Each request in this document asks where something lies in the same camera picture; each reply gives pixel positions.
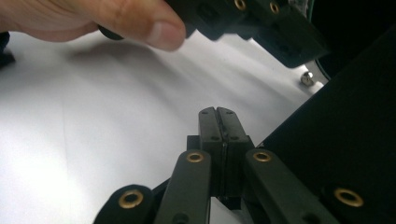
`white surface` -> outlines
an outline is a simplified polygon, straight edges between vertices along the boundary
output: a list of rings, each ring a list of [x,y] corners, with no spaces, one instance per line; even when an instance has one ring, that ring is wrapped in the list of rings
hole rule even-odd
[[[0,223],[92,223],[117,189],[171,174],[198,112],[236,112],[259,144],[320,86],[237,36],[177,52],[99,33],[64,44],[12,34],[0,71]],[[240,223],[212,203],[212,223]]]

